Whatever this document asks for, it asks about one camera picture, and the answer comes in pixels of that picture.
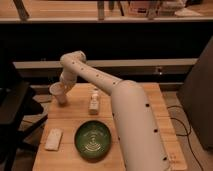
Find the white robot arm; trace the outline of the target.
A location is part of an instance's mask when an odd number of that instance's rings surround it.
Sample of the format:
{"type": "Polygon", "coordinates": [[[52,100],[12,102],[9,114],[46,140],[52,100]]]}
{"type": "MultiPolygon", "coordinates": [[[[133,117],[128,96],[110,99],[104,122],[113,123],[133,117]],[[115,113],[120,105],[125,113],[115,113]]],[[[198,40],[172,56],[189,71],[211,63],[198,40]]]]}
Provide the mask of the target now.
{"type": "Polygon", "coordinates": [[[64,54],[60,63],[60,80],[68,89],[80,76],[110,96],[126,171],[171,171],[159,126],[141,85],[88,66],[82,51],[64,54]]]}

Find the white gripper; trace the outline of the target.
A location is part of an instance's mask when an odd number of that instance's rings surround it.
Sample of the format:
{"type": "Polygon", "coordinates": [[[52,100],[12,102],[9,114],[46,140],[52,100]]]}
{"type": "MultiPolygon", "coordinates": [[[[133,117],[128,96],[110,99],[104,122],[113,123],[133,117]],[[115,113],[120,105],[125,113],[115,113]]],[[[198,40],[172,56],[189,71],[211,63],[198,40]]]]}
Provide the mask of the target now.
{"type": "Polygon", "coordinates": [[[77,75],[75,73],[63,70],[60,75],[60,82],[63,83],[63,93],[67,94],[76,84],[77,75]]]}

